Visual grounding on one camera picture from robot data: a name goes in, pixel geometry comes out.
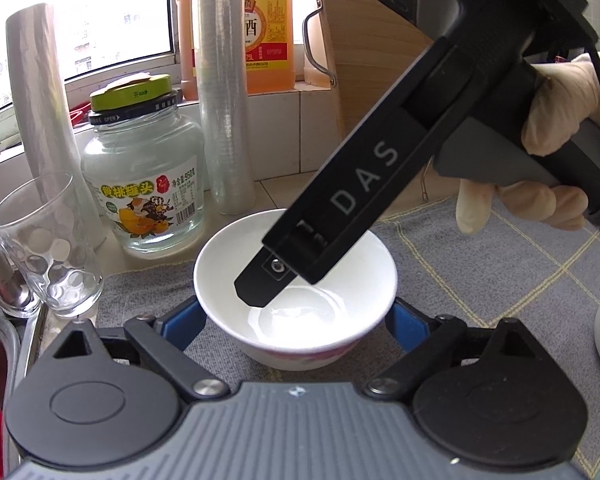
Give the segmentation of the right gloved hand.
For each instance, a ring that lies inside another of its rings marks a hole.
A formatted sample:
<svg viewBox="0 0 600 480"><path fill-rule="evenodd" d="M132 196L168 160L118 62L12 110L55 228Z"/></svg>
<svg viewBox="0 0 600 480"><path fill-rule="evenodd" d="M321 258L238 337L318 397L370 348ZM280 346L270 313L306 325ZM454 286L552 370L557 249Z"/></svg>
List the right gloved hand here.
<svg viewBox="0 0 600 480"><path fill-rule="evenodd" d="M530 154L545 156L574 136L585 119L600 127L600 84L592 58L586 53L569 62L536 64L534 68L541 74L542 84L521 130L521 141ZM585 226L588 198L580 188L550 188L531 181L497 186L460 180L455 208L460 232L475 234L486 225L494 197L522 220L539 221L563 231Z"/></svg>

